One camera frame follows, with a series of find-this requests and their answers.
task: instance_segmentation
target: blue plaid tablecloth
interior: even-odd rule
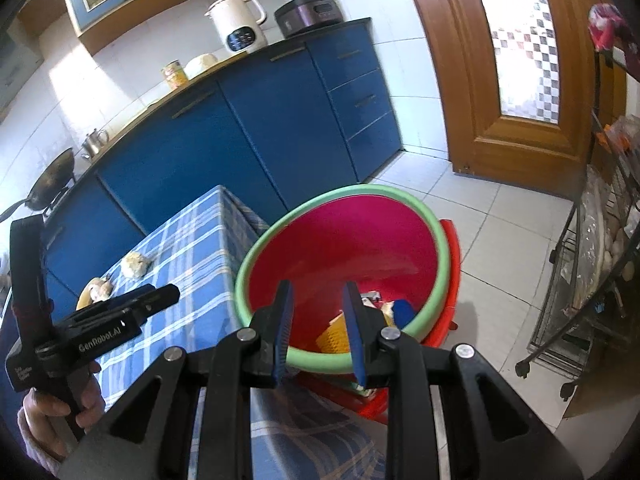
[[[133,248],[152,259],[144,278],[125,278],[120,263],[108,271],[114,295],[145,283],[173,283],[180,301],[151,317],[138,338],[100,359],[98,381],[107,407],[165,348],[201,350],[240,328],[233,303],[236,273],[266,229],[249,208],[217,186]],[[339,407],[300,386],[285,380],[276,390],[252,390],[251,409],[256,480],[384,478],[384,459],[367,434]],[[198,432],[196,419],[190,478],[195,478]]]

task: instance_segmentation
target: kettle control panel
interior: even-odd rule
[[[251,27],[240,27],[226,37],[226,44],[233,52],[238,52],[255,43],[255,31]]]

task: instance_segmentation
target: white kettle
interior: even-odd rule
[[[247,2],[252,2],[260,12],[257,22]],[[211,4],[205,16],[213,20],[220,40],[231,54],[255,52],[267,46],[267,38],[260,28],[267,21],[267,13],[258,0],[218,0]]]

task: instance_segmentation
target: frosted glass panel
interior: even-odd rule
[[[558,50],[547,0],[482,0],[503,115],[558,124]]]

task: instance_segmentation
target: wok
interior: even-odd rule
[[[60,190],[65,187],[66,183],[73,178],[75,163],[74,152],[71,148],[60,153],[55,160],[47,166],[44,173],[38,177],[27,198],[9,206],[5,212],[0,215],[0,222],[7,220],[22,204],[32,211],[42,211],[46,208],[51,204]]]

